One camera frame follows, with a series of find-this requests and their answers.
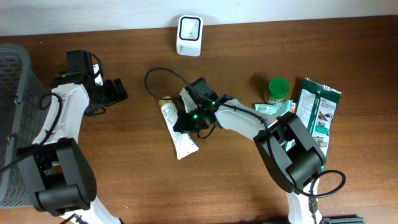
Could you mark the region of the grey mesh basket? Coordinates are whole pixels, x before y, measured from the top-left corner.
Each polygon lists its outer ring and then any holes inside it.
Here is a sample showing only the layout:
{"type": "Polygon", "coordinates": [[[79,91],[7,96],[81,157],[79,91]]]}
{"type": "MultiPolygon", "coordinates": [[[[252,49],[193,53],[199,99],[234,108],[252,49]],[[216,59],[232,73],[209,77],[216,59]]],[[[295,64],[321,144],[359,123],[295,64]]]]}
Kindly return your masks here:
{"type": "Polygon", "coordinates": [[[1,167],[13,162],[17,150],[30,146],[39,134],[47,115],[39,109],[39,99],[46,92],[26,49],[1,44],[1,167]]]}

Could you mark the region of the white cream tube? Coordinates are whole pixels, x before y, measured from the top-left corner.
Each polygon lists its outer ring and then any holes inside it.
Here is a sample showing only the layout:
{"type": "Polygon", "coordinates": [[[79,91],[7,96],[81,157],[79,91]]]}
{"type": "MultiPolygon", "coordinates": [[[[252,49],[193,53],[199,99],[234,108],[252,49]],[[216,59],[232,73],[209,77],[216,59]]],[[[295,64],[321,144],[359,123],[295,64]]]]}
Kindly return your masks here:
{"type": "Polygon", "coordinates": [[[181,160],[190,154],[197,152],[199,147],[195,144],[189,134],[174,130],[174,126],[177,124],[178,120],[177,107],[170,96],[165,96],[164,98],[164,100],[159,100],[160,110],[175,146],[177,159],[181,160]]]}

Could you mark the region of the green wipes package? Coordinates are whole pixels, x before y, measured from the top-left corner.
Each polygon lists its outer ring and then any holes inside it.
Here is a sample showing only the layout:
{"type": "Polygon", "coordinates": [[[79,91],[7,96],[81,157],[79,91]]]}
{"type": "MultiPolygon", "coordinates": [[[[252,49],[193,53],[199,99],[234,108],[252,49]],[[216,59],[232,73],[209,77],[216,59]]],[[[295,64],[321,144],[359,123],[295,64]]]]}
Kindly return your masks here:
{"type": "Polygon", "coordinates": [[[300,118],[325,156],[328,155],[330,129],[341,92],[305,78],[295,114],[300,118]]]}

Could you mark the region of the orange tissue pack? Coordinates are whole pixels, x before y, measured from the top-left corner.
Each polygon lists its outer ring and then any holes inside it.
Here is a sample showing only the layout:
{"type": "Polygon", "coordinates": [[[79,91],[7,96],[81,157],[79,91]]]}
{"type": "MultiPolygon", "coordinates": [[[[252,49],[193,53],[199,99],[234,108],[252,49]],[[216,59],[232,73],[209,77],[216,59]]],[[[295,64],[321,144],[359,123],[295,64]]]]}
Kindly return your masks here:
{"type": "Polygon", "coordinates": [[[291,112],[295,113],[296,112],[296,108],[297,108],[297,104],[296,103],[292,103],[291,112]]]}

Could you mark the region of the green lidded jar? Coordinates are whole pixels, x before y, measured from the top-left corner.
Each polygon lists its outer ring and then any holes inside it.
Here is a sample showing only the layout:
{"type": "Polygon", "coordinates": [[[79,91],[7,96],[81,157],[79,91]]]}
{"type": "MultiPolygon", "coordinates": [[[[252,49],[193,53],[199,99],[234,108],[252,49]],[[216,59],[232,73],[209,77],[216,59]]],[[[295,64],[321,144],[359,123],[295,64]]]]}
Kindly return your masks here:
{"type": "Polygon", "coordinates": [[[268,84],[268,89],[264,93],[264,101],[268,104],[280,103],[285,99],[290,91],[287,80],[283,78],[274,78],[268,84]]]}

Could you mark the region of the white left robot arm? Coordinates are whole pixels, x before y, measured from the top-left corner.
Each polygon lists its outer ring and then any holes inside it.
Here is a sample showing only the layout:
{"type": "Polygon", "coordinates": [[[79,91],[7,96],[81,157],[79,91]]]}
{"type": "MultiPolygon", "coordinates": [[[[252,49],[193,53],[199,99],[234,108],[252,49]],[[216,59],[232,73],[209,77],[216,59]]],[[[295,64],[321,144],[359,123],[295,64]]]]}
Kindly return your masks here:
{"type": "Polygon", "coordinates": [[[105,114],[128,98],[120,79],[104,80],[98,57],[85,50],[67,52],[68,68],[57,75],[40,105],[47,116],[30,146],[17,150],[17,166],[33,207],[72,223],[121,223],[97,196],[93,169],[78,147],[84,116],[105,114]]]}

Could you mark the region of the mint green snack packet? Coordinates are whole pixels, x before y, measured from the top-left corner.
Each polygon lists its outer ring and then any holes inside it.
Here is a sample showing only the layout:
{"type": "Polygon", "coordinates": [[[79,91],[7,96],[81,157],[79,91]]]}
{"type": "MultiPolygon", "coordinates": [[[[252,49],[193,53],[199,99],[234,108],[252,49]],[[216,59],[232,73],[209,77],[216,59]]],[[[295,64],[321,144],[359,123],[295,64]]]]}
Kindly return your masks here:
{"type": "Polygon", "coordinates": [[[282,116],[286,112],[291,112],[292,103],[292,100],[287,100],[273,105],[255,104],[254,109],[260,113],[282,116]]]}

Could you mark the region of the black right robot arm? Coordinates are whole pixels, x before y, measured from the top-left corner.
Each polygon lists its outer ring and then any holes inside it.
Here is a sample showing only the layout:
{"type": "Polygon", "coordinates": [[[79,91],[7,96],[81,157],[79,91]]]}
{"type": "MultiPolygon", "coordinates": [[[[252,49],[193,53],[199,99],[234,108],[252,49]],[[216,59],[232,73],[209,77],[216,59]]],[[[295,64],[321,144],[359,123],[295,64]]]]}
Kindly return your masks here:
{"type": "Polygon", "coordinates": [[[194,133],[203,129],[231,130],[252,140],[273,181],[286,192],[287,223],[364,223],[362,217],[323,217],[318,201],[343,188],[346,176],[327,193],[318,193],[327,153],[308,132],[300,118],[287,112],[282,116],[260,113],[230,95],[218,96],[204,78],[187,84],[178,100],[185,109],[178,112],[174,131],[194,133]]]}

